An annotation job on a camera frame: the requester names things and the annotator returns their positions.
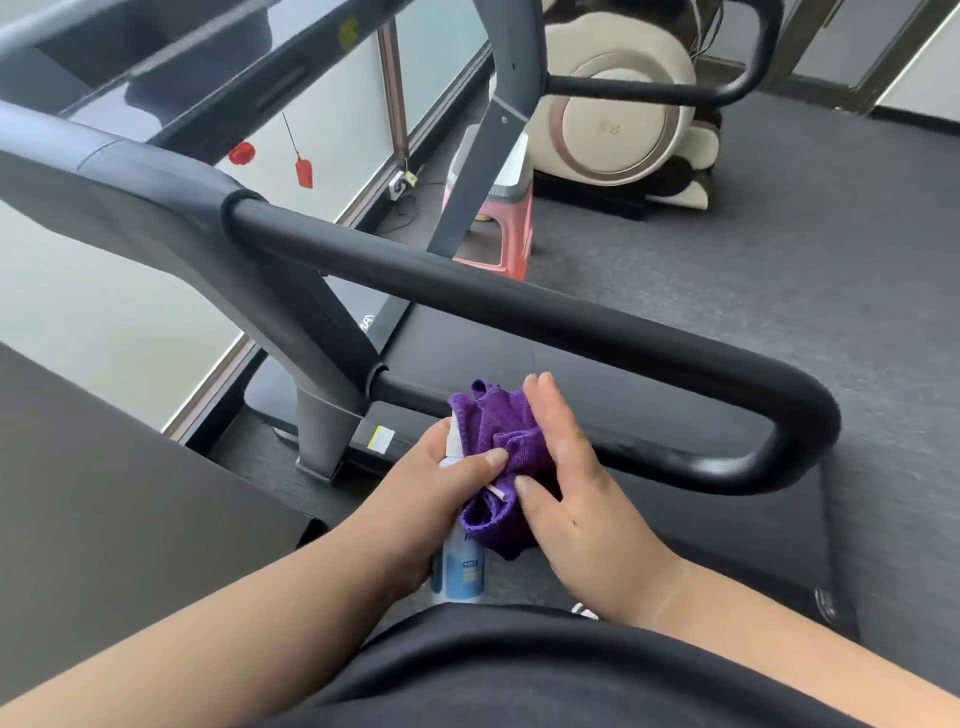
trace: finger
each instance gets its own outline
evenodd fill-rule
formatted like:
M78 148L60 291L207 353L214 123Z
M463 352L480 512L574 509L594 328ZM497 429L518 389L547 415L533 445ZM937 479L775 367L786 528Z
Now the finger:
M410 451L423 453L431 462L439 463L446 457L446 438L450 434L451 419L449 417L435 422L424 432Z
M523 382L523 394L543 430L543 439L557 465L557 478L564 495L569 496L579 486L591 483L602 468L553 375L545 372L539 378L528 376Z
M551 550L573 536L575 524L560 502L532 477L519 476L515 482L523 515L537 543L550 558Z
M443 468L442 480L450 496L450 506L459 508L484 486L493 483L506 464L507 451L497 448Z

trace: fingernail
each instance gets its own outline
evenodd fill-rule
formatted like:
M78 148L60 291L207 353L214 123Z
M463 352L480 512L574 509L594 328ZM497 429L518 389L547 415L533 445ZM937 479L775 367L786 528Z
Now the fingernail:
M507 451L504 448L497 448L487 451L487 462L493 468L502 468L507 464Z

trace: black shirt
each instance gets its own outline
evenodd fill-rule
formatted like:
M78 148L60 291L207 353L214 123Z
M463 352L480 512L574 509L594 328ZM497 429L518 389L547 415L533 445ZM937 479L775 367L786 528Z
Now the black shirt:
M448 604L384 632L326 688L261 728L862 725L653 632L555 610Z

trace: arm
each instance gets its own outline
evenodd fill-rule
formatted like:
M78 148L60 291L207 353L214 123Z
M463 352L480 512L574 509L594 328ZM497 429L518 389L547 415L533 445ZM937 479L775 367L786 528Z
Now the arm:
M439 468L448 431L431 427L318 541L27 692L0 726L219 728L301 702L423 582L454 514L502 470L503 450Z
M589 609L694 644L875 728L960 725L954 696L670 551L597 462L553 377L529 376L523 388L563 499L530 478L517 479L517 492L551 567Z

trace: gray carpet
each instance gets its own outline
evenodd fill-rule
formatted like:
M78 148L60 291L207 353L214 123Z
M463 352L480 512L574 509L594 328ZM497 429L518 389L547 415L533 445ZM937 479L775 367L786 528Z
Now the gray carpet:
M844 414L829 499L864 642L960 694L957 168L960 139L754 95L726 111L712 210L633 223L537 200L528 280L821 379ZM389 236L422 244L440 195L419 190ZM249 418L214 457L333 522L361 497L293 473ZM539 555L502 566L497 598L568 602Z

